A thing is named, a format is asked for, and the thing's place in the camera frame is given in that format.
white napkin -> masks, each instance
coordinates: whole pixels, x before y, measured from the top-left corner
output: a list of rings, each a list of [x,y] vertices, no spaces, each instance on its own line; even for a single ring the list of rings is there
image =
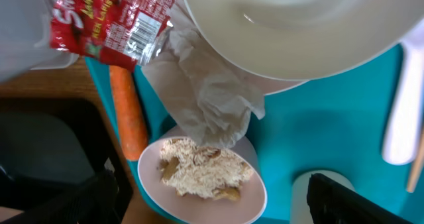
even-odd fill
[[[233,147],[246,134],[251,112],[259,119],[265,116],[264,96],[228,69],[201,37],[183,0],[176,1],[170,16],[174,30],[166,49],[142,72],[199,146]]]

brown wooden surface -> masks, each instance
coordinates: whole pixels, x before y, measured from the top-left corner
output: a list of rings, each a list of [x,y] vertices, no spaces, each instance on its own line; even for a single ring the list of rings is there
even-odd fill
[[[172,223],[150,209],[136,186],[130,168],[122,154],[106,111],[82,58],[74,65],[58,70],[34,70],[0,84],[0,97],[55,97],[85,98],[99,110],[112,138],[121,163],[127,173],[134,195],[125,213],[123,223]]]

orange carrot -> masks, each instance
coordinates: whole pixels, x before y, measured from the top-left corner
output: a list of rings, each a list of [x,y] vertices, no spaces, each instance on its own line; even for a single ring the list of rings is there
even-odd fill
[[[127,160],[137,161],[148,145],[148,135],[133,77],[118,66],[109,66],[109,74],[122,151]]]

blue surface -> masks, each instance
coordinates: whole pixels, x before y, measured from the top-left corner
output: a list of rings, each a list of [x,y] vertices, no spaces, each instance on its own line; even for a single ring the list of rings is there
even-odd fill
[[[108,67],[85,60],[117,133]],[[253,117],[247,132],[268,190],[263,218],[286,223],[279,220],[289,219],[293,179],[307,170],[328,169],[346,176],[360,195],[378,205],[413,223],[423,221],[424,181],[408,194],[409,165],[386,164],[380,155],[401,60],[402,50],[395,46],[352,71],[265,98],[267,115],[261,121]],[[141,71],[134,78],[153,142],[175,122]],[[142,189],[136,162],[129,165],[146,202],[170,217]]]

white cylinder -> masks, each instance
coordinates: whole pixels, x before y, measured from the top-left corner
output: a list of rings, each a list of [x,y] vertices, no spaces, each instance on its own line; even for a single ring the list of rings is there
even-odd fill
[[[315,170],[300,175],[291,187],[290,224],[313,224],[311,212],[306,202],[309,179],[312,174],[324,174],[344,187],[354,191],[353,185],[347,178],[327,170]]]

